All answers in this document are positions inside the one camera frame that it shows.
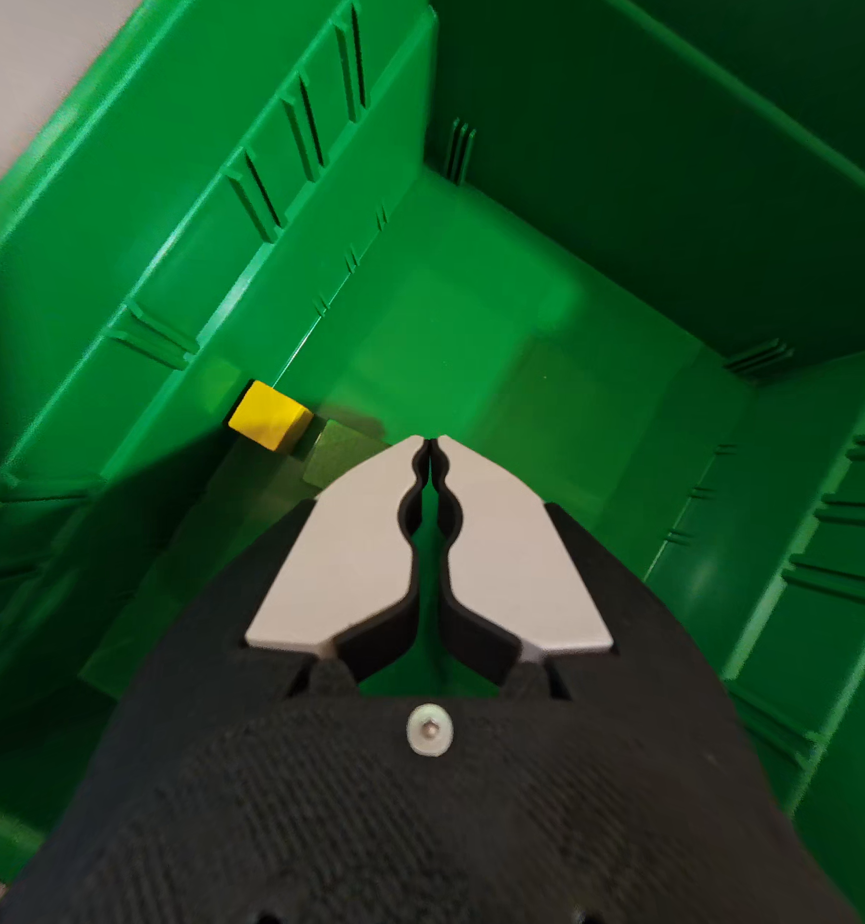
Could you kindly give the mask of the green plastic bin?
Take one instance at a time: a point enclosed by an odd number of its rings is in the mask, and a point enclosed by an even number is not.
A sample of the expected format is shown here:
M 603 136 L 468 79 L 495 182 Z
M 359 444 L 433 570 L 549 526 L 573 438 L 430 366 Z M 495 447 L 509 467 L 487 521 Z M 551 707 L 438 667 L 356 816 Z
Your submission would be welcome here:
M 328 420 L 645 580 L 865 919 L 865 2 L 139 2 L 0 179 L 0 885 Z

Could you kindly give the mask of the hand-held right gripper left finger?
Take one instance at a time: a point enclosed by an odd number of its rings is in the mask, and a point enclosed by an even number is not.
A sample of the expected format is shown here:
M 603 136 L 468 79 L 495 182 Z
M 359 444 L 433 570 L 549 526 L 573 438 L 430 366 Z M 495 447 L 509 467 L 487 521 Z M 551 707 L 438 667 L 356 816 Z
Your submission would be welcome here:
M 394 661 L 415 639 L 416 513 L 428 442 L 413 435 L 334 479 L 245 631 L 252 649 Z

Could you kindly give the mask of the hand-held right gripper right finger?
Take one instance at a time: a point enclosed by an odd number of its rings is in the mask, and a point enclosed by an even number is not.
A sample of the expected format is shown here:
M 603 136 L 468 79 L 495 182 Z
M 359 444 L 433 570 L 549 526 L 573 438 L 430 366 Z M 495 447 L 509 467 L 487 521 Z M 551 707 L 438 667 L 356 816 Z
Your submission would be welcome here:
M 462 663 L 543 663 L 608 653 L 610 630 L 548 506 L 507 469 L 449 436 L 434 443 L 448 532 L 439 629 Z

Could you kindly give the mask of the small yellow wooden cube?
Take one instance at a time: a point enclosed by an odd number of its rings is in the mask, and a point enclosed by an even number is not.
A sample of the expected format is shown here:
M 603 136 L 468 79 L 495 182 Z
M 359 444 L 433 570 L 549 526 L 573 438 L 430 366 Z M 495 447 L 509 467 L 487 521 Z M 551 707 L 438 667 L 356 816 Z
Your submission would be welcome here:
M 300 402 L 253 380 L 232 408 L 226 426 L 264 449 L 289 455 L 313 420 L 313 412 Z

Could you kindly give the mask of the green wooden cube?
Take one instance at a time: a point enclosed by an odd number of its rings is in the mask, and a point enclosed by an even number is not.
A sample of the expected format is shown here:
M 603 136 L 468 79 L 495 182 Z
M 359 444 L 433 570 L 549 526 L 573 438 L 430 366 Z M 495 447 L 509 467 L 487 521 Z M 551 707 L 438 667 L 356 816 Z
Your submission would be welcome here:
M 310 448 L 301 479 L 321 491 L 388 447 L 380 438 L 362 433 L 345 423 L 328 420 Z

